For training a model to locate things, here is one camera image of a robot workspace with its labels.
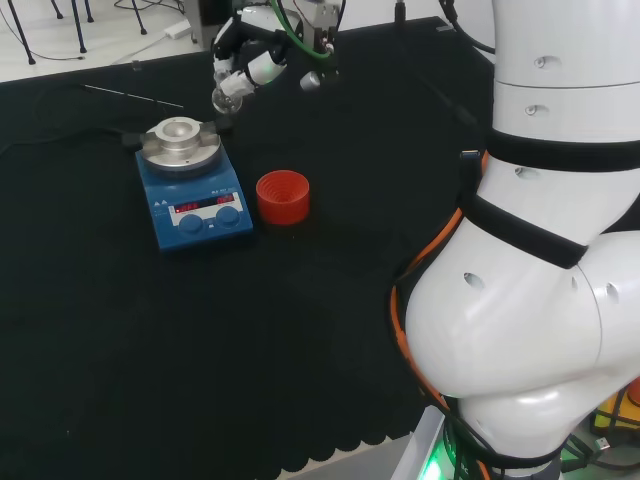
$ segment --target black strap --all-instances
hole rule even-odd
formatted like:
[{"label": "black strap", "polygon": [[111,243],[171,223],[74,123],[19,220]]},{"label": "black strap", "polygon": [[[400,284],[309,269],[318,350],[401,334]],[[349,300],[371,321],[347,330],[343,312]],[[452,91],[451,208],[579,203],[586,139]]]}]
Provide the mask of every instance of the black strap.
[{"label": "black strap", "polygon": [[529,223],[476,195],[481,167],[476,160],[462,164],[462,190],[458,205],[475,226],[505,243],[545,262],[569,269],[587,252],[584,245]]},{"label": "black strap", "polygon": [[[455,418],[460,418],[460,410],[458,406],[458,400],[453,399],[451,397],[446,397],[447,404],[451,407],[451,413]],[[466,431],[464,427],[461,427],[456,424],[455,419],[448,419],[447,424],[445,425],[445,430],[448,427],[451,427],[453,435],[456,440],[463,443],[465,449],[471,453],[473,458],[481,461],[488,467],[500,468],[505,470],[517,470],[522,468],[536,468],[540,467],[546,463],[553,461],[558,458],[560,453],[562,452],[566,440],[562,442],[562,445],[558,447],[553,452],[548,453],[547,455],[543,455],[541,457],[535,458],[520,458],[520,457],[512,457],[510,455],[502,455],[500,453],[494,453],[487,450],[485,447],[480,445],[475,439],[469,437],[469,435],[464,434]]]},{"label": "black strap", "polygon": [[562,172],[623,172],[640,168],[640,141],[572,143],[516,137],[492,130],[487,150],[503,162]]}]

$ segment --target metal rod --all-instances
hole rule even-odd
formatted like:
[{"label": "metal rod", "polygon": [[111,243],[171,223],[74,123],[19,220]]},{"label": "metal rod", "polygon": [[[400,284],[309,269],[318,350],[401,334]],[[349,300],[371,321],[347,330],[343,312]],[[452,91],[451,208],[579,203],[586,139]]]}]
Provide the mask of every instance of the metal rod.
[{"label": "metal rod", "polygon": [[7,0],[7,2],[9,3],[9,8],[11,9],[11,15],[13,15],[13,20],[16,22],[16,27],[18,27],[20,38],[22,38],[22,46],[24,47],[24,51],[27,52],[27,57],[29,57],[29,65],[35,65],[36,61],[33,59],[33,56],[31,55],[31,50],[29,50],[27,37],[24,36],[24,32],[22,31],[22,25],[20,25],[20,19],[18,18],[16,9],[13,6],[13,0]]},{"label": "metal rod", "polygon": [[54,10],[56,11],[56,16],[58,17],[58,20],[61,20],[62,18],[64,18],[60,13],[60,9],[58,8],[58,5],[56,5],[56,0],[51,0],[51,5],[53,5]]},{"label": "metal rod", "polygon": [[93,17],[91,16],[91,7],[89,6],[89,0],[84,0],[84,6],[87,9],[87,22],[93,23]]},{"label": "metal rod", "polygon": [[71,0],[71,7],[73,8],[73,18],[76,21],[76,30],[78,30],[80,53],[87,53],[87,49],[84,48],[84,40],[82,39],[82,28],[80,27],[80,18],[78,17],[78,6],[76,5],[76,0]]},{"label": "metal rod", "polygon": [[133,9],[136,11],[136,17],[138,17],[138,23],[140,24],[140,35],[146,35],[147,31],[145,30],[144,25],[142,25],[142,19],[140,18],[140,12],[138,11],[136,0],[131,0],[131,3],[133,4]]},{"label": "metal rod", "polygon": [[117,90],[109,90],[108,88],[94,87],[93,85],[83,85],[83,87],[91,88],[93,90],[100,90],[101,92],[115,93],[116,95],[124,95],[125,97],[136,98],[138,100],[144,100],[145,102],[161,103],[163,105],[169,105],[171,107],[177,107],[184,109],[184,105],[178,105],[176,103],[163,102],[162,100],[156,100],[155,98],[141,97],[139,95],[131,95],[130,93],[118,92]]}]

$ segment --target green cable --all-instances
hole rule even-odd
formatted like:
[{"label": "green cable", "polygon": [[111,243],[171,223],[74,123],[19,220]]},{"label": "green cable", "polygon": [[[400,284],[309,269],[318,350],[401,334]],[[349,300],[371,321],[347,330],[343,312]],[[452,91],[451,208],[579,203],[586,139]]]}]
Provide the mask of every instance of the green cable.
[{"label": "green cable", "polygon": [[273,11],[275,12],[276,17],[278,17],[278,20],[280,21],[280,25],[282,25],[282,28],[284,28],[284,31],[287,33],[289,38],[293,41],[293,43],[296,44],[296,46],[298,48],[303,50],[308,55],[311,55],[312,57],[320,59],[320,60],[326,60],[327,58],[329,58],[331,56],[330,53],[318,53],[318,52],[314,51],[313,49],[307,47],[304,43],[302,43],[300,41],[300,39],[293,32],[293,30],[291,30],[291,28],[289,28],[289,25],[287,24],[287,22],[284,19],[284,14],[282,13],[282,11],[280,11],[280,7],[278,7],[278,3],[276,2],[276,0],[271,0],[271,7],[273,8]]}]

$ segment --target black table surface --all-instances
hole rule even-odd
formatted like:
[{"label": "black table surface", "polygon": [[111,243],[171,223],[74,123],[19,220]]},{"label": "black table surface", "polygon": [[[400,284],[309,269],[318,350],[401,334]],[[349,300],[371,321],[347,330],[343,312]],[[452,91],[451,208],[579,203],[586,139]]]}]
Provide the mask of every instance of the black table surface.
[{"label": "black table surface", "polygon": [[[415,427],[386,295],[453,211],[458,152],[482,147],[415,73],[482,128],[492,103],[491,65],[440,25],[409,22],[407,56],[391,26],[346,32],[336,85],[301,92],[294,58],[243,107],[225,144],[248,239],[159,254],[109,135],[2,155],[0,478],[268,480]],[[205,53],[0,85],[0,148],[211,120],[211,91]],[[254,186],[274,169],[309,179],[305,224],[258,221]]]}]

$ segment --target green light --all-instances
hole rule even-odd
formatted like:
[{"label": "green light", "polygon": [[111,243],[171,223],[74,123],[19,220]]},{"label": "green light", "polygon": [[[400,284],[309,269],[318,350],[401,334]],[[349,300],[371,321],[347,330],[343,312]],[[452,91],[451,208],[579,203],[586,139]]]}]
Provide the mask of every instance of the green light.
[{"label": "green light", "polygon": [[442,470],[440,470],[440,465],[435,458],[432,458],[427,462],[427,464],[420,472],[420,476],[418,480],[441,480],[444,477],[442,476]]}]

